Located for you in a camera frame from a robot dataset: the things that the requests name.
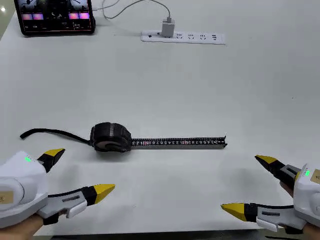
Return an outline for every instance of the hand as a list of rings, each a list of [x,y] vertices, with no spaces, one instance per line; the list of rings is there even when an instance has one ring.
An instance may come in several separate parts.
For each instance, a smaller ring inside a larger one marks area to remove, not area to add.
[[[17,225],[0,229],[1,240],[29,240],[43,226],[39,215],[32,215]]]
[[[285,185],[283,182],[280,182],[281,187],[290,194],[291,197],[294,197],[294,191]],[[303,233],[310,240],[319,240],[320,239],[320,228],[314,225],[307,223],[303,229]]]

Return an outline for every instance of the tape measure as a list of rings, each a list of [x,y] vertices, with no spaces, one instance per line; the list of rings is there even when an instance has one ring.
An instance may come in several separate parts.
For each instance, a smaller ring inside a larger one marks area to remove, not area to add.
[[[227,146],[226,137],[189,138],[132,138],[131,133],[121,124],[103,122],[91,129],[90,140],[72,133],[47,128],[33,128],[20,135],[21,139],[35,133],[53,133],[67,136],[99,152],[128,152],[132,149],[223,149]]]

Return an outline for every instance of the tablet screen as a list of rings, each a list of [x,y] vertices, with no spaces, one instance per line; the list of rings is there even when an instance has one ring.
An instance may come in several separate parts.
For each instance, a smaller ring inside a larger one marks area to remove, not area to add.
[[[93,31],[90,0],[15,0],[25,33]]]

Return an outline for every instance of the yellow fingertip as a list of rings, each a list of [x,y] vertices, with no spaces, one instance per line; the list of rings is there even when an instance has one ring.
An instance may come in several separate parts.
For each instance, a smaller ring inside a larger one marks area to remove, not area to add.
[[[227,213],[231,214],[232,216],[240,219],[242,221],[247,221],[245,216],[245,204],[244,203],[229,203],[229,204],[222,204],[221,208],[225,210]]]
[[[259,158],[260,160],[265,161],[267,164],[272,164],[273,162],[278,160],[272,156],[261,156],[261,155],[256,155],[255,158]]]
[[[114,184],[99,184],[94,185],[94,190],[96,192],[96,199],[94,204],[99,203],[102,199],[104,199],[113,189],[115,189],[116,185]]]
[[[46,151],[44,154],[50,155],[52,157],[55,157],[61,151],[65,151],[65,149],[64,148],[52,149],[52,150]]]

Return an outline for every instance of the black cord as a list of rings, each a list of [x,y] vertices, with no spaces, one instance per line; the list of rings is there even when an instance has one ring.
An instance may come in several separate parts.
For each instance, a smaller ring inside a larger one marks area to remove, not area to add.
[[[30,129],[30,130],[22,133],[22,134],[20,135],[20,138],[21,138],[21,139],[25,139],[25,138],[27,138],[27,137],[29,137],[30,135],[35,134],[35,133],[60,134],[60,135],[67,136],[67,137],[69,137],[69,138],[78,140],[78,141],[81,142],[81,143],[84,143],[84,144],[87,144],[87,145],[91,146],[89,140],[86,140],[86,139],[84,139],[84,138],[82,138],[82,137],[79,137],[79,136],[77,136],[77,135],[74,135],[74,134],[72,134],[72,133],[69,133],[69,132],[66,132],[66,131],[62,131],[62,130],[57,130],[57,129],[33,128],[33,129]]]

